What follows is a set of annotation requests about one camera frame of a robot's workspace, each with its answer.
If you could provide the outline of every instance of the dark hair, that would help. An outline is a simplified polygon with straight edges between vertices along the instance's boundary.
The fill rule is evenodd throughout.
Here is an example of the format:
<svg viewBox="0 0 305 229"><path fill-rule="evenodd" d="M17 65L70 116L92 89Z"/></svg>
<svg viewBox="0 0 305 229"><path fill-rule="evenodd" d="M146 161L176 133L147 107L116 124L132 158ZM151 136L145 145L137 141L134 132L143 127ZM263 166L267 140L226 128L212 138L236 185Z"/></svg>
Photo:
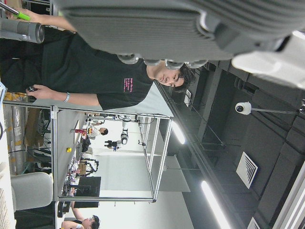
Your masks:
<svg viewBox="0 0 305 229"><path fill-rule="evenodd" d="M191 84L196 81L195 70L196 69L187 67L186 64L184 63L180 68L180 72L178 76L179 78L184 79L184 83L179 87L174 87L173 90L179 93L185 92L185 90L188 89L191 86Z"/></svg>
<svg viewBox="0 0 305 229"><path fill-rule="evenodd" d="M91 224L91 229L98 229L100 227L100 219L95 215L93 215L93 218L94 222Z"/></svg>
<svg viewBox="0 0 305 229"><path fill-rule="evenodd" d="M102 133L102 135L106 135L106 134L108 134L108 129L107 129L107 128L104 130L104 132Z"/></svg>

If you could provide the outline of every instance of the chair backrest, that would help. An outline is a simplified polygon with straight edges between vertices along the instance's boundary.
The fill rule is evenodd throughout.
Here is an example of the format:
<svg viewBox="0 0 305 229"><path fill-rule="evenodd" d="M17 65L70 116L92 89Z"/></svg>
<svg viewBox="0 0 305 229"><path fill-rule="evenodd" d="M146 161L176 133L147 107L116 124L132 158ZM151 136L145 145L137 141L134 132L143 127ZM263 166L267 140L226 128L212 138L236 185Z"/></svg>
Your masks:
<svg viewBox="0 0 305 229"><path fill-rule="evenodd" d="M91 47L121 60L199 62L274 51L305 24L305 2L294 0L54 1Z"/></svg>
<svg viewBox="0 0 305 229"><path fill-rule="evenodd" d="M40 208L51 203L53 198L52 178L42 172L28 173L10 178L14 211Z"/></svg>

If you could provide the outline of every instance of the wristband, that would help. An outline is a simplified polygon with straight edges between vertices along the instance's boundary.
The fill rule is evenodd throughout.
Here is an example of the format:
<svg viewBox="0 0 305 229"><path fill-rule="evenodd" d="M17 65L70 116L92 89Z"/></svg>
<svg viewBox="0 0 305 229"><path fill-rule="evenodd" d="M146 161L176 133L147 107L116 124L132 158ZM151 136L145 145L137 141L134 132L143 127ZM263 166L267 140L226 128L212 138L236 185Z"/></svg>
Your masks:
<svg viewBox="0 0 305 229"><path fill-rule="evenodd" d="M67 98L63 102L66 103L69 100L69 98L70 98L70 93L67 92Z"/></svg>

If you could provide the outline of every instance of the person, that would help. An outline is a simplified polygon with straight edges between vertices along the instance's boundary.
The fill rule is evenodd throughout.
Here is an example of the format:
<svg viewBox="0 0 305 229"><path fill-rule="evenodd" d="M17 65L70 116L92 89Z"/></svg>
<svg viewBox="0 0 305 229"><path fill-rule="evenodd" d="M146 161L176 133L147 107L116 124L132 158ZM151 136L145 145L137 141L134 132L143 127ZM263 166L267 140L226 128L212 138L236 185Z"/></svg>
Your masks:
<svg viewBox="0 0 305 229"><path fill-rule="evenodd" d="M76 31L63 17L17 10L31 22ZM8 91L108 110L137 105L153 81L180 92L195 80L194 69L185 64L179 70L167 69L165 61L156 66L143 61L124 64L117 55L93 49L70 31L45 27L42 44L0 39L1 81ZM26 90L31 85L37 90Z"/></svg>
<svg viewBox="0 0 305 229"><path fill-rule="evenodd" d="M100 219L93 215L91 218L84 218L78 208L74 207L74 201L71 202L71 209L76 218L74 221L64 221L61 224L63 229L98 229L100 227Z"/></svg>
<svg viewBox="0 0 305 229"><path fill-rule="evenodd" d="M89 128L91 128L91 133L87 134L87 136L91 139L94 139L98 135L106 135L108 134L108 129L107 128L96 128L95 126L101 125L101 123L95 123L95 124L90 124Z"/></svg>

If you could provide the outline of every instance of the computer monitor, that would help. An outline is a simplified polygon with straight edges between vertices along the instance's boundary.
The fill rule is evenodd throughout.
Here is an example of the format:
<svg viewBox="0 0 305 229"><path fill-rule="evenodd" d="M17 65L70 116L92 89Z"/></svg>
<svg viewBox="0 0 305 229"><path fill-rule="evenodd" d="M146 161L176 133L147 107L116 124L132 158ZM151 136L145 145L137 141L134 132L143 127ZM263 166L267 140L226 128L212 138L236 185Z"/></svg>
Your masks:
<svg viewBox="0 0 305 229"><path fill-rule="evenodd" d="M76 197L99 197L101 188L101 177L80 177L77 186ZM99 202L75 202L75 208L97 208Z"/></svg>

